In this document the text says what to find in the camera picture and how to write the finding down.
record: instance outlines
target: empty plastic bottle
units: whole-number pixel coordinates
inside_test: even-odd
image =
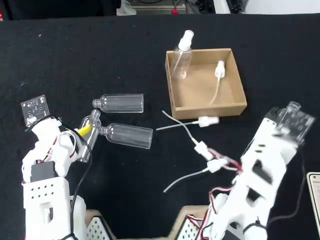
[[[97,137],[99,135],[99,130],[101,128],[101,121],[100,121],[100,111],[99,110],[92,110],[91,114],[89,116],[86,116],[81,123],[81,127],[83,128],[87,126],[88,124],[91,124],[91,131],[89,131],[86,135],[82,136],[84,140],[89,144],[90,148],[93,149],[97,140]],[[89,150],[85,146],[80,157],[81,162],[88,162],[89,161]]]
[[[100,99],[93,99],[92,106],[105,113],[143,113],[143,94],[105,94]]]
[[[100,134],[114,144],[132,146],[136,148],[150,149],[153,129],[131,126],[120,123],[111,123],[100,128]]]
[[[187,77],[188,69],[192,59],[191,42],[194,32],[186,30],[178,46],[174,49],[171,58],[170,73],[175,80],[182,80]]]

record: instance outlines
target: black fabric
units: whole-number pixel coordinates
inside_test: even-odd
[[[239,159],[264,115],[297,101],[320,116],[320,15],[177,15],[29,20],[0,23],[0,227],[1,239],[24,237],[21,164],[36,138],[26,133],[20,102],[45,94],[51,114],[79,127],[92,99],[105,93],[144,93],[143,114],[101,115],[117,122],[156,128],[173,124],[165,52],[185,29],[194,30],[194,49],[232,48],[247,98],[240,116],[220,124],[190,126],[195,139]],[[306,171],[320,171],[316,121],[306,136]],[[119,238],[167,236],[185,205],[207,205],[208,191],[227,187],[233,173],[205,173],[162,191],[173,180],[205,168],[205,160],[182,128],[154,132],[151,150],[109,143],[99,136],[93,166],[79,195],[99,210]],[[302,179],[297,155],[287,167],[271,216],[294,211]],[[74,163],[70,190],[84,163]],[[293,219],[273,223],[269,239],[316,239],[308,188]]]

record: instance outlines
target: black cable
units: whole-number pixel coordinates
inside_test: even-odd
[[[184,0],[184,5],[185,5],[185,14],[188,14],[188,1]]]
[[[212,224],[214,224],[213,222],[211,222],[210,224],[208,224],[207,226],[205,226],[204,228],[202,228],[202,231],[201,231],[201,239],[204,239],[204,230],[208,227],[210,227]]]
[[[92,166],[92,150],[91,150],[91,147],[89,146],[89,144],[87,143],[87,141],[76,131],[74,130],[73,128],[71,127],[68,127],[67,125],[63,124],[62,123],[62,126],[65,127],[66,129],[69,129],[71,130],[72,132],[74,132],[80,139],[81,141],[83,142],[83,144],[88,148],[88,151],[90,153],[89,155],[89,160],[88,160],[88,167],[86,168],[84,174],[82,175],[82,178],[80,179],[78,185],[76,186],[75,190],[74,190],[74,193],[73,193],[73,199],[72,199],[72,202],[71,202],[71,211],[70,211],[70,231],[71,233],[74,232],[74,209],[75,209],[75,203],[76,203],[76,198],[77,198],[77,195],[78,195],[78,191],[79,191],[79,188],[80,188],[80,185],[82,184],[82,182],[84,181],[84,179],[86,178],[88,172],[90,171],[91,169],[91,166]]]
[[[173,7],[176,9],[180,2],[181,2],[181,0],[179,0],[175,5],[175,0],[172,0]]]
[[[160,3],[162,1],[163,0],[157,0],[157,1],[142,1],[142,0],[138,0],[138,2],[142,3],[142,4],[157,4],[157,3]]]
[[[291,213],[289,215],[280,215],[280,216],[275,216],[275,217],[270,218],[269,221],[266,224],[267,228],[270,226],[270,224],[274,223],[277,220],[291,219],[291,218],[295,217],[297,215],[298,211],[299,211],[300,202],[301,202],[301,198],[302,198],[302,192],[304,190],[304,186],[305,186],[305,183],[306,183],[305,157],[304,157],[304,154],[303,154],[301,149],[299,149],[299,152],[301,154],[302,181],[301,181],[300,190],[299,190],[299,193],[298,193],[298,199],[296,201],[295,210],[294,210],[293,213]]]
[[[194,7],[193,7],[193,5],[196,5],[195,3],[193,3],[193,2],[191,2],[191,1],[188,1],[188,0],[186,0],[186,2],[189,4],[189,6],[191,7],[191,9],[193,10],[193,12],[195,13],[195,14],[197,14],[197,11],[194,9]]]
[[[81,183],[84,181],[84,179],[86,178],[86,176],[87,176],[87,174],[88,174],[88,172],[90,171],[90,168],[91,168],[91,166],[92,166],[92,149],[91,149],[91,147],[89,146],[89,144],[87,143],[87,141],[86,141],[76,130],[74,130],[72,127],[69,127],[69,126],[67,126],[66,124],[64,124],[61,119],[59,119],[58,117],[56,117],[56,116],[54,116],[54,115],[47,115],[47,116],[41,118],[39,121],[33,123],[30,127],[28,127],[25,131],[26,131],[26,132],[30,132],[35,125],[37,125],[38,123],[40,123],[40,122],[42,122],[42,121],[44,121],[44,120],[46,120],[46,119],[48,119],[48,118],[55,118],[56,120],[59,120],[60,123],[61,123],[61,125],[62,125],[65,129],[69,129],[70,131],[72,131],[73,133],[75,133],[75,134],[79,137],[79,139],[83,142],[83,144],[88,148],[88,151],[89,151],[89,153],[90,153],[90,154],[89,154],[89,160],[88,160],[88,167],[86,168],[84,174],[82,175],[82,178],[80,179],[79,183],[77,184],[77,186],[76,186],[76,188],[75,188],[75,190],[74,190],[74,193],[73,193],[73,199],[72,199],[72,201],[71,201],[71,210],[70,210],[70,234],[67,235],[67,236],[68,236],[68,238],[69,238],[69,237],[73,237],[73,239],[78,240],[78,239],[76,238],[76,236],[74,235],[74,210],[75,210],[75,203],[76,203],[76,198],[77,198],[77,195],[78,195],[78,191],[79,191],[80,185],[81,185]]]

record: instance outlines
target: cardboard box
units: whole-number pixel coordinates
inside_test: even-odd
[[[183,80],[171,78],[172,56],[173,51],[166,52],[165,70],[174,118],[234,116],[240,115],[246,108],[246,96],[230,48],[192,50],[191,65],[187,77]],[[209,105],[217,87],[215,69],[219,60],[225,62],[225,77],[220,80],[216,100]]]

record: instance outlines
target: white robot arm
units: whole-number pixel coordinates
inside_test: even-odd
[[[100,122],[99,116],[93,120]],[[60,120],[48,117],[31,129],[38,141],[23,158],[21,168],[25,240],[87,238],[85,201],[77,196],[71,214],[73,196],[70,196],[65,176],[71,163],[83,160],[83,156],[86,156],[84,151],[88,151],[88,148],[83,143],[86,140],[81,140],[73,131],[61,132],[61,125]],[[98,131],[94,126],[88,124],[77,132],[81,136],[92,136]]]
[[[204,237],[198,239],[222,240],[228,225],[233,222],[241,226],[245,240],[267,239],[269,212],[287,164],[315,120],[301,112],[300,107],[298,103],[290,102],[287,108],[262,120],[241,157],[242,170],[233,179],[229,195],[218,194],[214,199],[215,207],[209,206],[200,229]]]

